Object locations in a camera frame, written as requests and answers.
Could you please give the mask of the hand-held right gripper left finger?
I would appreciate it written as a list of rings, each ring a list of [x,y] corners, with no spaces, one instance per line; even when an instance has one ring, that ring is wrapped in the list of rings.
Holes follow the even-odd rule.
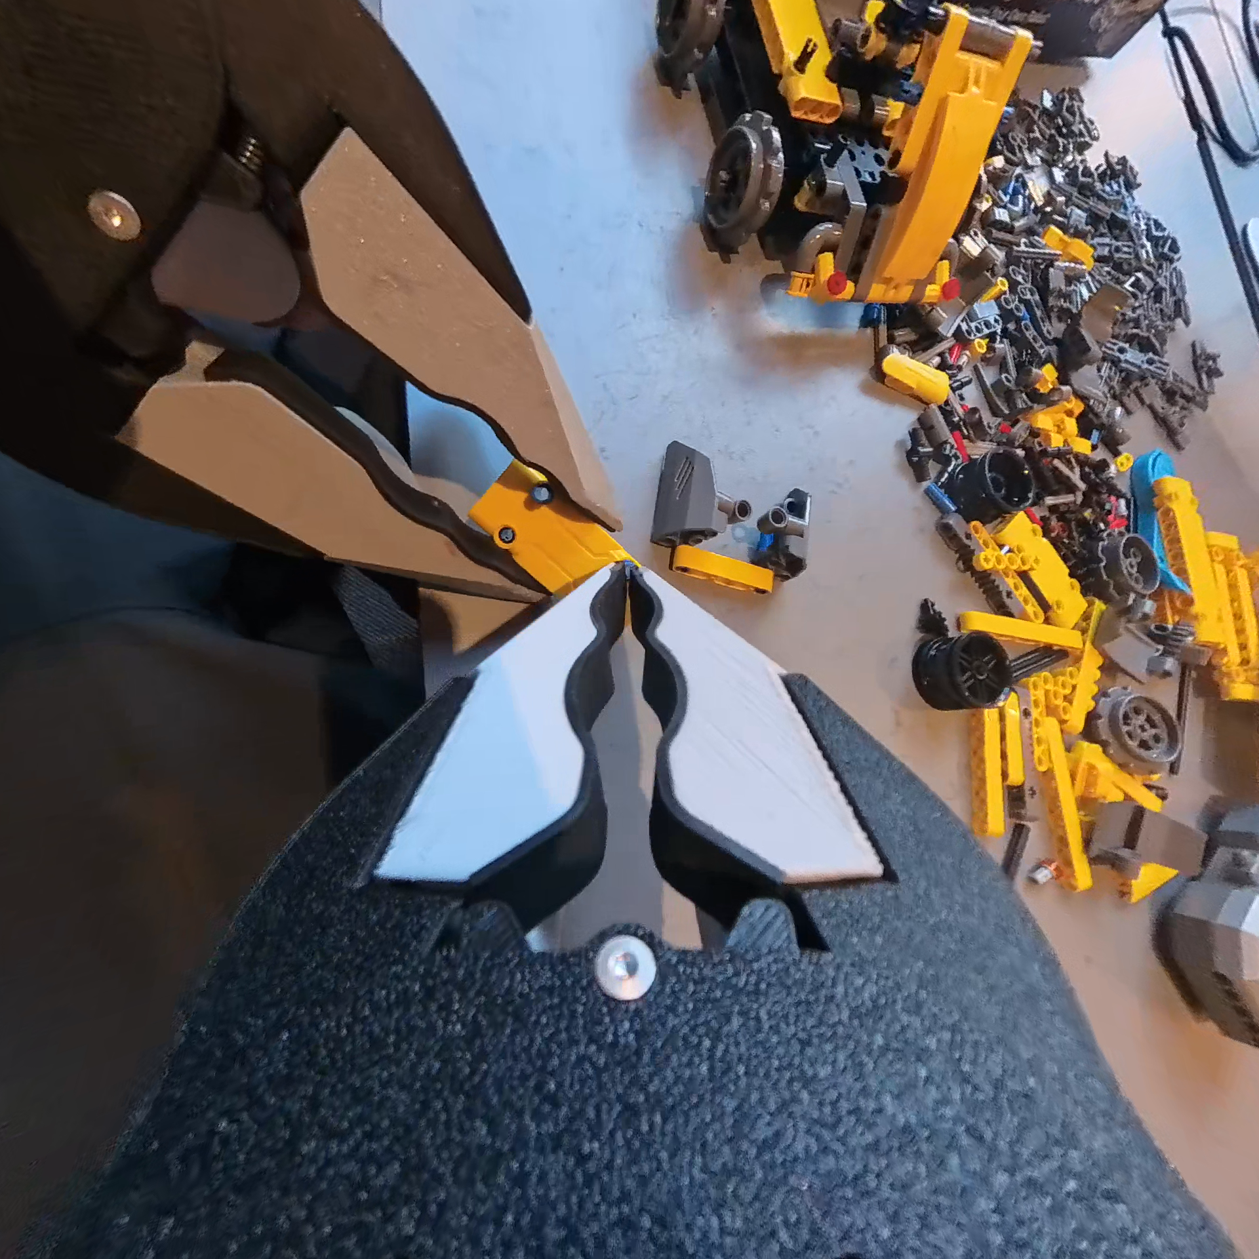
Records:
[[[572,901],[607,852],[593,727],[615,689],[629,566],[558,599],[455,689],[375,879],[460,901]]]

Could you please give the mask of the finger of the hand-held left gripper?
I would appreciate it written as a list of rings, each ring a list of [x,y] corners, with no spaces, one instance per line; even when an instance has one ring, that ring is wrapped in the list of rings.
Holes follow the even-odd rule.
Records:
[[[351,129],[297,198],[302,249],[262,208],[202,197],[152,269],[166,307],[247,325],[305,309],[428,397],[495,430],[514,462],[608,533],[607,471],[528,307],[518,310],[462,242]]]
[[[468,490],[417,476],[371,426],[266,356],[187,350],[184,367],[152,385],[116,440],[323,558],[433,590],[545,599],[468,522]]]

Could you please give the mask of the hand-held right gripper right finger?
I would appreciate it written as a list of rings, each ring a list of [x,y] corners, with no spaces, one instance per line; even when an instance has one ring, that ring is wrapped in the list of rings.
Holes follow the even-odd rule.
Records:
[[[643,699],[661,723],[650,840],[700,911],[885,879],[787,674],[659,576],[627,577]]]

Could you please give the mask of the yellow short toy beam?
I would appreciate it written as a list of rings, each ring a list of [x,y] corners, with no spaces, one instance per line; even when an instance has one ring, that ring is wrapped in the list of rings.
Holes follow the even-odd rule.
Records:
[[[740,593],[771,595],[774,592],[771,569],[691,544],[672,549],[670,571]]]

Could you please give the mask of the grey striped wedge brick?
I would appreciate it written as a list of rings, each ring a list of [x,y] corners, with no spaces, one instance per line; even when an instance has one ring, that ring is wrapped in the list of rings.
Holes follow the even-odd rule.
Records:
[[[656,547],[702,546],[752,516],[746,498],[716,489],[711,460],[698,449],[672,441],[661,465],[650,543]]]

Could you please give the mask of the grey desk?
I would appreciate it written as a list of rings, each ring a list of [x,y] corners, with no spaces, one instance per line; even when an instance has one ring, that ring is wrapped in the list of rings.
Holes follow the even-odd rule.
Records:
[[[653,73],[653,4],[384,4],[384,24],[463,149],[561,374],[615,483],[623,546],[651,561],[781,666],[807,674],[970,822],[967,718],[928,710],[909,680],[915,615],[975,590],[935,536],[901,443],[913,407],[874,385],[871,334],[781,302],[762,255],[710,255],[695,223],[711,132],[694,94]],[[1109,62],[1033,67],[1081,84],[1101,149],[1139,170],[1141,201],[1182,244],[1193,326],[1221,355],[1209,415],[1174,456],[1209,530],[1256,549],[1256,337],[1157,24]],[[650,546],[672,440],[708,454],[721,489],[762,511],[814,497],[806,576],[768,599],[676,580]],[[659,724],[642,652],[616,658],[596,729],[612,830],[594,885],[539,930],[547,947],[642,922],[697,947],[695,911],[648,847]],[[1068,972],[1125,1094],[1185,1182],[1256,1257],[1256,1051],[1198,1021],[1152,950],[1152,901],[1127,906],[1103,871],[1092,892],[1014,890]]]

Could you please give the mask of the black mesh office chair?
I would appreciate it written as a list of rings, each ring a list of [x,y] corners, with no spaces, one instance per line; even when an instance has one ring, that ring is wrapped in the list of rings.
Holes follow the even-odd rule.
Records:
[[[417,618],[403,610],[373,576],[337,566],[332,590],[375,670],[425,694],[424,647]]]

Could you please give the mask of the black toy wheel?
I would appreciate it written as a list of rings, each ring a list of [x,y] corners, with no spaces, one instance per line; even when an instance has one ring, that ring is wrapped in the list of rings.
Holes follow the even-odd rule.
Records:
[[[994,525],[1040,503],[1035,476],[1019,449],[997,448],[956,465],[942,489],[972,525]]]
[[[910,674],[920,699],[935,712],[992,710],[1016,685],[999,639],[975,631],[923,639]]]

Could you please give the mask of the person's dark clothing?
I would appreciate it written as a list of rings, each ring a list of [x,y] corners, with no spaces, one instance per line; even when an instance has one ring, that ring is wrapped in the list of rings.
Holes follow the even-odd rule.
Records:
[[[274,857],[425,701],[371,667],[335,568],[3,457],[3,1257],[108,1160]]]

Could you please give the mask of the pile of loose toy bricks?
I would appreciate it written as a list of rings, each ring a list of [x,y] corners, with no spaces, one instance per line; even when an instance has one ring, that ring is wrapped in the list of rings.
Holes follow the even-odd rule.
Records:
[[[942,407],[921,407],[904,454],[935,511],[935,533],[984,603],[962,633],[1002,644],[1014,688],[970,712],[970,825],[1007,841],[1019,873],[1029,800],[1043,798],[1057,885],[1084,892],[1108,871],[1127,904],[1201,871],[1206,840],[1169,813],[1207,650],[1171,592],[1112,606],[1097,596],[1098,546],[1131,531],[1128,470],[1185,451],[1225,370],[1191,325],[1179,239],[1141,200],[1130,159],[1100,151],[1079,88],[1007,110],[958,235],[962,295],[934,307],[871,306],[874,374],[885,347],[948,374]],[[991,449],[1024,452],[1035,509],[967,524],[943,494],[953,468]],[[1171,710],[1183,749],[1161,775],[1119,768],[1084,735],[1097,696],[1127,686]]]

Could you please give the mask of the yellow rounded toy panel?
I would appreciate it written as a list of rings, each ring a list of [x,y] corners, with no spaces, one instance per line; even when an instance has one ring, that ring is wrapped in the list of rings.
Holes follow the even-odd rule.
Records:
[[[953,385],[948,374],[904,355],[894,345],[885,347],[877,370],[883,386],[924,407],[942,407],[950,402]]]

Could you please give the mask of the blue curved toy panel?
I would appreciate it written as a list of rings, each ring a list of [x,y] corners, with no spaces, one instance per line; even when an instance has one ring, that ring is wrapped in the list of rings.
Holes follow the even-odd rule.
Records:
[[[1172,459],[1153,449],[1134,459],[1128,470],[1130,528],[1150,546],[1158,569],[1160,590],[1191,595],[1191,588],[1171,568],[1157,511],[1157,481],[1172,478]]]

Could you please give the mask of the grey toy battery box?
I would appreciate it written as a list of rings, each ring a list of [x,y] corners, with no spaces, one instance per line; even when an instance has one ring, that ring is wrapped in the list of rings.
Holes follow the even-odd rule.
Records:
[[[1190,1013],[1258,1048],[1256,805],[1228,805],[1212,819],[1201,871],[1160,907],[1153,944]]]

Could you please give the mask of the dark kit box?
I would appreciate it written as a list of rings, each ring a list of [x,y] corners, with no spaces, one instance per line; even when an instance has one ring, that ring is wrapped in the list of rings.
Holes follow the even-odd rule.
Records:
[[[1164,2],[1033,2],[1019,13],[1019,24],[1041,45],[1041,64],[1071,67],[1114,58],[1163,7]]]

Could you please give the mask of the yellow beam frame assembly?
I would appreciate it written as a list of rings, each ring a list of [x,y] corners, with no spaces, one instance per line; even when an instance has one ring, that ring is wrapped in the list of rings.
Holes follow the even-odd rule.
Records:
[[[1206,528],[1188,481],[1157,481],[1157,511],[1172,571],[1191,595],[1168,604],[1187,620],[1209,653],[1213,685],[1225,702],[1258,701],[1256,554],[1232,535]]]

